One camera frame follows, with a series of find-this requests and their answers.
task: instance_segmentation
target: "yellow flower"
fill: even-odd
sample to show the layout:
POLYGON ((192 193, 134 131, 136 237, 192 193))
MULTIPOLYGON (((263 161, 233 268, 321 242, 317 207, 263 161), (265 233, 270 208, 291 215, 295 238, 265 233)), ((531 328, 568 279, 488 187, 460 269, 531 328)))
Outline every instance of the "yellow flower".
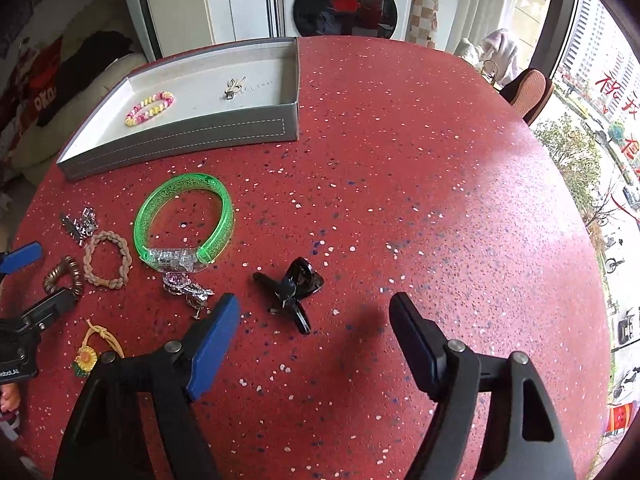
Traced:
POLYGON ((95 350, 90 346, 81 346, 76 356, 76 364, 83 372, 89 373, 94 369, 95 364, 98 362, 98 356, 95 354, 95 350))

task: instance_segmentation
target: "brown braided hair tie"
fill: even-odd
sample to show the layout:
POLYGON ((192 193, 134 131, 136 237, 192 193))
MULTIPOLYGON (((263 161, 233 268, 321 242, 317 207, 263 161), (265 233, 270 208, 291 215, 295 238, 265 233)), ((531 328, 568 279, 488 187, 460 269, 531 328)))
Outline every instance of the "brown braided hair tie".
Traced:
POLYGON ((49 271, 49 273, 44 277, 44 281, 42 282, 44 291, 47 294, 53 294, 56 292, 60 288, 58 286, 58 281, 65 274, 71 274, 71 280, 73 283, 71 291, 73 292, 76 301, 78 301, 82 296, 84 283, 82 281, 82 271, 80 270, 80 266, 71 256, 65 256, 62 258, 60 263, 53 267, 53 269, 51 269, 51 271, 49 271))
POLYGON ((118 236, 113 231, 101 231, 91 237, 91 241, 84 248, 84 276, 89 283, 93 283, 95 286, 106 286, 109 288, 122 288, 129 281, 129 267, 131 266, 131 254, 127 247, 127 241, 118 236), (120 248, 120 254, 122 254, 122 265, 120 266, 120 277, 115 280, 105 280, 94 274, 94 268, 91 266, 91 258, 94 254, 95 248, 103 240, 109 240, 115 243, 120 248))

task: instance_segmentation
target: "washing machine door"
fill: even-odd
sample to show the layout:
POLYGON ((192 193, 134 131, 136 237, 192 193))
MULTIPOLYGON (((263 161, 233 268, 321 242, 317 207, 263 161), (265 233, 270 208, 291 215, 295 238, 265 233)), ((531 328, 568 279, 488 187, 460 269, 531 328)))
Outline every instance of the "washing machine door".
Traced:
POLYGON ((391 38, 398 25, 394 0, 295 0, 300 36, 391 38))

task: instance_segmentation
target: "sunflower charm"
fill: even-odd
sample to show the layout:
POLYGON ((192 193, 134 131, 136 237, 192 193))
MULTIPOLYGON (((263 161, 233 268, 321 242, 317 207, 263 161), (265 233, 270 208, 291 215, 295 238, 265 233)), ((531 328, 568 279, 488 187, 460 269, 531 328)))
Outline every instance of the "sunflower charm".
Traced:
POLYGON ((90 346, 84 345, 78 349, 78 355, 72 366, 78 377, 88 377, 97 362, 98 356, 95 350, 90 346))

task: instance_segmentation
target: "table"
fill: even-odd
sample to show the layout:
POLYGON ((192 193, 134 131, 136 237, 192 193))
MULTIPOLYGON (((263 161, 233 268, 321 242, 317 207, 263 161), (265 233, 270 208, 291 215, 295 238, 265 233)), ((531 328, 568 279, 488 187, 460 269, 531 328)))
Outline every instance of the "table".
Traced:
MULTIPOLYGON (((300 50, 298 142, 173 156, 74 184, 53 166, 15 243, 39 240, 45 257, 5 280, 4 313, 43 297, 42 279, 62 256, 81 259, 61 211, 77 216, 90 204, 101 228, 131 242, 148 193, 173 174, 203 171, 225 183, 236 208, 230 244, 197 276, 217 297, 235 293, 243 313, 213 388, 194 405, 224 478, 402 478, 434 404, 416 389, 389 327, 388 302, 400 290, 475 351, 532 357, 582 478, 606 403, 609 336, 593 249, 545 150, 449 54, 363 38, 303 39, 300 50), (260 268, 279 278, 297 256, 326 279, 305 300, 308 337, 267 313, 250 278, 260 268)), ((173 201, 154 225, 159 243, 208 234, 202 213, 211 204, 198 192, 173 201)), ((94 262, 110 276, 119 258, 101 246, 94 262)), ((22 444, 46 472, 82 388, 70 363, 83 319, 107 327, 127 355, 179 338, 192 321, 184 299, 137 258, 122 290, 87 291, 44 333, 41 374, 27 386, 22 444)), ((461 478, 478 459, 487 400, 461 478)), ((150 401, 141 404, 164 480, 150 401)))

